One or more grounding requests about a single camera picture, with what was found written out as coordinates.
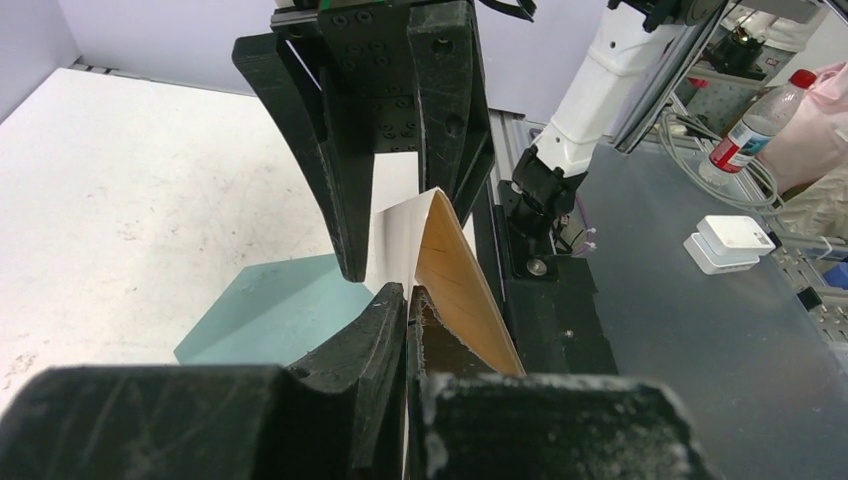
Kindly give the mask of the teal envelope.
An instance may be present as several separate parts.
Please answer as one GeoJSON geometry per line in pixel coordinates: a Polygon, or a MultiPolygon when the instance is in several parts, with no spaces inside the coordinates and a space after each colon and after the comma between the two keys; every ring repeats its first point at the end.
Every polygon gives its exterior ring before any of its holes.
{"type": "Polygon", "coordinates": [[[332,254],[248,266],[174,355],[181,365],[287,366],[349,325],[373,296],[343,278],[332,254]]]}

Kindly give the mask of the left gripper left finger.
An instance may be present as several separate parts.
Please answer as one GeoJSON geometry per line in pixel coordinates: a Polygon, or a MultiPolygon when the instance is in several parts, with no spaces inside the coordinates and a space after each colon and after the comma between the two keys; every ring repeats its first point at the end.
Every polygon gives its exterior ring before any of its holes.
{"type": "Polygon", "coordinates": [[[288,367],[101,366],[33,378],[5,479],[398,479],[407,304],[388,283],[288,367]]]}

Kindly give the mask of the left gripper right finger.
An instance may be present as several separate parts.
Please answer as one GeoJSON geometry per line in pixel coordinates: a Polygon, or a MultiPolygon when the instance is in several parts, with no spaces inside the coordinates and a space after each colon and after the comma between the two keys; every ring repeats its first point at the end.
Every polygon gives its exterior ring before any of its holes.
{"type": "Polygon", "coordinates": [[[667,387],[607,375],[506,376],[410,299],[409,479],[712,479],[667,387]]]}

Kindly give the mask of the tan paper letter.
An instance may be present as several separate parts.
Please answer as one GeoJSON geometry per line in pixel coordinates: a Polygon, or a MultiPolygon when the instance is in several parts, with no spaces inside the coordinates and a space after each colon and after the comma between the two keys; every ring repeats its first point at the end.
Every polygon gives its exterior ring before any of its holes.
{"type": "Polygon", "coordinates": [[[526,371],[446,192],[418,189],[415,172],[410,153],[377,159],[366,277],[407,300],[406,473],[503,479],[509,434],[491,394],[526,371]]]}

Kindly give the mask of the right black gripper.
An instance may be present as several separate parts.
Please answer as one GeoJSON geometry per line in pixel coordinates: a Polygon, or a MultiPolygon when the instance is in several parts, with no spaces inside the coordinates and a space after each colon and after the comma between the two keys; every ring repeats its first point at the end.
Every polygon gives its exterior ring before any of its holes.
{"type": "Polygon", "coordinates": [[[471,1],[280,1],[232,61],[284,137],[342,276],[365,279],[374,152],[418,151],[461,223],[494,165],[471,1]]]}

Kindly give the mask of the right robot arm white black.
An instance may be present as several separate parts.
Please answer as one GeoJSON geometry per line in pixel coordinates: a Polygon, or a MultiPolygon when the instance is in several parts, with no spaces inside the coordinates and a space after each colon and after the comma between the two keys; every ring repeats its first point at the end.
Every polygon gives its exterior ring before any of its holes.
{"type": "MultiPolygon", "coordinates": [[[[533,236],[572,208],[592,152],[642,80],[672,83],[718,24],[721,1],[609,1],[557,109],[514,179],[533,236]]],[[[342,276],[365,280],[374,160],[418,156],[421,191],[466,219],[495,163],[473,1],[280,2],[269,32],[238,38],[232,62],[291,149],[342,276]]]]}

